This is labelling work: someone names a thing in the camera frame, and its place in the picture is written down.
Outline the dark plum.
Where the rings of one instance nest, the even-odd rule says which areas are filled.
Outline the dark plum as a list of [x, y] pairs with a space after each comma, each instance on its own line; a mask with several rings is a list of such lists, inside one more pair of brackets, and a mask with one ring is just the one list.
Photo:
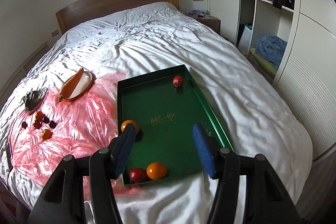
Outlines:
[[50, 123], [50, 119], [47, 116], [44, 116], [42, 119], [42, 122], [45, 124], [49, 124]]
[[49, 122], [49, 127], [54, 129], [56, 127], [57, 123], [55, 121], [50, 121]]

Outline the small red apple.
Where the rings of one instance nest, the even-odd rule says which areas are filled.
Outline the small red apple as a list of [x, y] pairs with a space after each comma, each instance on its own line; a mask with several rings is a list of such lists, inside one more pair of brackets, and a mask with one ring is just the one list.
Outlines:
[[173, 85], [175, 88], [180, 88], [183, 86], [183, 84], [184, 84], [184, 79], [182, 76], [175, 76], [173, 78]]
[[41, 121], [39, 121], [39, 120], [34, 121], [34, 123], [33, 123], [34, 129], [38, 130], [38, 129], [41, 128], [41, 126], [42, 126]]

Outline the dark red wrinkled fruit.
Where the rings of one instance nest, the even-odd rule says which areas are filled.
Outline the dark red wrinkled fruit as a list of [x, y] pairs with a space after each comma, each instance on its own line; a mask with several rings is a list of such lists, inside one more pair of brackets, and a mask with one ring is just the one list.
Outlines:
[[22, 126], [22, 128], [27, 128], [28, 124], [26, 122], [22, 122], [21, 126]]

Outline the green metal tray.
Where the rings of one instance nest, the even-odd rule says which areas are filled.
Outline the green metal tray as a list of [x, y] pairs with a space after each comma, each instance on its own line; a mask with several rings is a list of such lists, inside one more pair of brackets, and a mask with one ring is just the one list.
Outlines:
[[[175, 88], [173, 78], [184, 84]], [[230, 131], [213, 111], [185, 65], [178, 65], [117, 83], [117, 121], [133, 120], [139, 135], [131, 150], [122, 183], [133, 185], [129, 172], [153, 162], [167, 168], [167, 178], [181, 178], [202, 169], [193, 141], [193, 125], [201, 123], [220, 146], [233, 150]]]

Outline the orange rimmed white plate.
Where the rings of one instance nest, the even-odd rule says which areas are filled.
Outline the orange rimmed white plate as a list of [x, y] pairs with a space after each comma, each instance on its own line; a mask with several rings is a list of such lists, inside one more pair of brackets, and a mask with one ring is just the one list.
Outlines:
[[65, 99], [63, 101], [71, 102], [83, 96], [92, 87], [94, 80], [95, 77], [91, 72], [84, 71], [76, 89], [73, 91], [68, 99]]

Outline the pink plastic sheet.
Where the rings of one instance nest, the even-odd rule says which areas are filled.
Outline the pink plastic sheet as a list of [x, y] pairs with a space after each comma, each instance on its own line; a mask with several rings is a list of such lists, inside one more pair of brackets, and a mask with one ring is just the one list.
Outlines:
[[[65, 155], [90, 156], [106, 147], [118, 135], [117, 83], [125, 77], [125, 72], [99, 77], [83, 96], [72, 102], [59, 102], [58, 90], [49, 89], [39, 111], [57, 123], [54, 129], [47, 124], [34, 129], [34, 116], [15, 103], [6, 122], [14, 170], [43, 187]], [[22, 128], [22, 122], [28, 127]], [[45, 129], [52, 131], [52, 137], [42, 141]]]

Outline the carrot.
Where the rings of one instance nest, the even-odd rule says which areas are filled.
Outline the carrot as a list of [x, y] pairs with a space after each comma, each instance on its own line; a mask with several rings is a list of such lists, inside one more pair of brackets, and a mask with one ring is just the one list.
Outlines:
[[59, 102], [68, 99], [70, 95], [76, 89], [81, 77], [84, 73], [84, 69], [80, 68], [70, 79], [68, 79], [60, 89]]

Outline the white paper bag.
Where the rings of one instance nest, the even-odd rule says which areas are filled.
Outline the white paper bag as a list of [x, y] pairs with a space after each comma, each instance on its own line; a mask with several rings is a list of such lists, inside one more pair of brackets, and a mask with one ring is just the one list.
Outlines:
[[241, 54], [244, 56], [248, 55], [249, 48], [251, 45], [251, 40], [252, 40], [252, 25], [250, 24], [241, 24], [239, 27], [239, 42], [237, 45], [238, 50], [240, 51]]

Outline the blue blanket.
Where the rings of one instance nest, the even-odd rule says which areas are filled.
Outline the blue blanket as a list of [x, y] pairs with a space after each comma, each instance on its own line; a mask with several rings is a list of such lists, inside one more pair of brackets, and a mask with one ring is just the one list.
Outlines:
[[275, 35], [266, 35], [257, 41], [256, 54], [273, 64], [278, 70], [287, 42]]

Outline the wooden nightstand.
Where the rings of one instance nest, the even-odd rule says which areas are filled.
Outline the wooden nightstand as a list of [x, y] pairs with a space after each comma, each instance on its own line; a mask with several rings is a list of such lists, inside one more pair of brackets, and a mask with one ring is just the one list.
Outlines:
[[217, 34], [220, 34], [220, 30], [221, 30], [221, 20], [220, 19], [207, 16], [207, 17], [202, 17], [202, 18], [195, 18], [195, 20], [209, 27]]

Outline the white wardrobe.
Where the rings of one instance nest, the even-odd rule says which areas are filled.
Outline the white wardrobe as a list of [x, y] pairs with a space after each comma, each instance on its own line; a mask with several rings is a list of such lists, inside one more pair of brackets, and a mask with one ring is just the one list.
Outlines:
[[318, 162], [335, 151], [335, 0], [294, 0], [276, 8], [273, 0], [208, 0], [221, 21], [220, 34], [238, 45], [240, 22], [251, 22], [245, 48], [275, 35], [287, 46], [272, 86], [307, 129]]

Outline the wooden headboard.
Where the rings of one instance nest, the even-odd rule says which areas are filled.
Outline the wooden headboard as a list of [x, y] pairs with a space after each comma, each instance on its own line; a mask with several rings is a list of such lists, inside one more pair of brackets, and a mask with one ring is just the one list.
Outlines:
[[80, 0], [61, 9], [56, 19], [62, 34], [88, 20], [156, 2], [168, 2], [179, 9], [179, 0]]

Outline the beige wall switch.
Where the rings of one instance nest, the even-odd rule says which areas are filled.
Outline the beige wall switch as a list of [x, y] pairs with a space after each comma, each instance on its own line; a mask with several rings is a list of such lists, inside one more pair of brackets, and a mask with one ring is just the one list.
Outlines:
[[51, 33], [52, 37], [58, 36], [59, 35], [59, 30], [55, 30]]

